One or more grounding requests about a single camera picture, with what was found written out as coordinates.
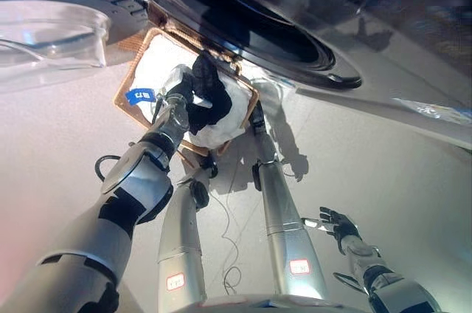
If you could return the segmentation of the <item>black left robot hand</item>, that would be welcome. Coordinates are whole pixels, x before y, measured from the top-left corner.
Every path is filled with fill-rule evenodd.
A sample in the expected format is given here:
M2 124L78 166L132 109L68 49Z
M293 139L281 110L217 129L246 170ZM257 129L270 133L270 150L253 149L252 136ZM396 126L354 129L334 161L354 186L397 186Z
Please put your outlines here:
M188 66L179 64L170 71L163 90L165 95L182 95L187 104L210 109L213 104L204 96L204 87L205 84L202 78L196 77Z

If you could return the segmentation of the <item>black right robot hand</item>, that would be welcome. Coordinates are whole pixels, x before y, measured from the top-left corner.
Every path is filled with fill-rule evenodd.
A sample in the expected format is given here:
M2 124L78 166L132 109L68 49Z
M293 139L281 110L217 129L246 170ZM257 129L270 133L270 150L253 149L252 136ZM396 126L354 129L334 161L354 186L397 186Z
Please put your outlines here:
M341 242L345 237L355 236L361 239L357 227L348 216L328 207L319 208L318 219L302 217L301 221L306 227L324 231L327 235L334 237L341 253L344 252Z

